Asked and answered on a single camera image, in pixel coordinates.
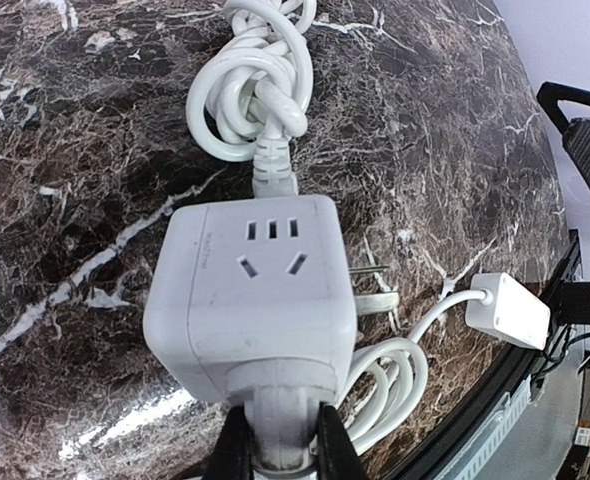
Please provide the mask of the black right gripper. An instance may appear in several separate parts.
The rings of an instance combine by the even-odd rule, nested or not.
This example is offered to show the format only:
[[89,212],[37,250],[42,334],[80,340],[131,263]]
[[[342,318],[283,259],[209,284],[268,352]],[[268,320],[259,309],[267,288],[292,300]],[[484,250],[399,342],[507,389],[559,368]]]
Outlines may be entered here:
[[590,326],[590,281],[575,279],[582,266],[581,246],[577,229],[569,231],[570,245],[558,262],[549,282],[549,308],[554,327]]

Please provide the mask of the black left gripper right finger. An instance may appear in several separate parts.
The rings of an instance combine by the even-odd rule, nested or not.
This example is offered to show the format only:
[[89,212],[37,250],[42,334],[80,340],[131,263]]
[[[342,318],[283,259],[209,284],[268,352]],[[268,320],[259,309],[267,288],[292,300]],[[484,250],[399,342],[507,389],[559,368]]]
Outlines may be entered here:
[[318,479],[369,479],[337,410],[330,404],[320,404],[316,436]]

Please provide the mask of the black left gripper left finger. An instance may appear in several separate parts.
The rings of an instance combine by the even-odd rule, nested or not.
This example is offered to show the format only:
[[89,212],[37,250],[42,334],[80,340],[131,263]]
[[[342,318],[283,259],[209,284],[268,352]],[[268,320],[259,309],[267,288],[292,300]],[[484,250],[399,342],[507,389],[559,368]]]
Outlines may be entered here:
[[214,449],[215,480],[252,480],[251,431],[242,406],[227,414]]

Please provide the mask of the white plug with cable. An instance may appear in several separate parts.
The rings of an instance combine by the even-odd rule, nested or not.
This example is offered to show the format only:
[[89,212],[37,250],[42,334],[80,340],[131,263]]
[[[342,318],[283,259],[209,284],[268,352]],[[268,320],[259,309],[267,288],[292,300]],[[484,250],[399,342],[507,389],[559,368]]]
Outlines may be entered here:
[[[453,293],[426,312],[405,337],[394,337],[361,349],[355,337],[315,334],[288,355],[290,339],[274,339],[277,357],[244,363],[234,370],[229,389],[249,397],[246,419],[254,435],[254,459],[267,473],[301,472],[320,453],[319,414],[339,407],[363,375],[374,378],[373,394],[349,427],[340,431],[357,454],[363,454],[396,430],[415,410],[428,383],[429,366],[419,342],[431,325],[450,308],[471,303],[470,315],[492,319],[498,300],[495,283],[473,278],[470,289]],[[303,355],[304,347],[319,346],[328,359]]]

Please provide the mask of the white cube socket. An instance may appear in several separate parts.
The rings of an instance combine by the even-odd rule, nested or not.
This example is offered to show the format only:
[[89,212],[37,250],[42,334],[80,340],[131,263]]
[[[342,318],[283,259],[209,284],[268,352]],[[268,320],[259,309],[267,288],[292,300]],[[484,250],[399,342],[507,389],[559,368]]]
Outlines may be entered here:
[[277,380],[337,397],[356,340],[356,307],[334,201],[237,200],[175,211],[143,316],[146,344],[199,400],[222,402],[264,378],[243,364],[283,360]]

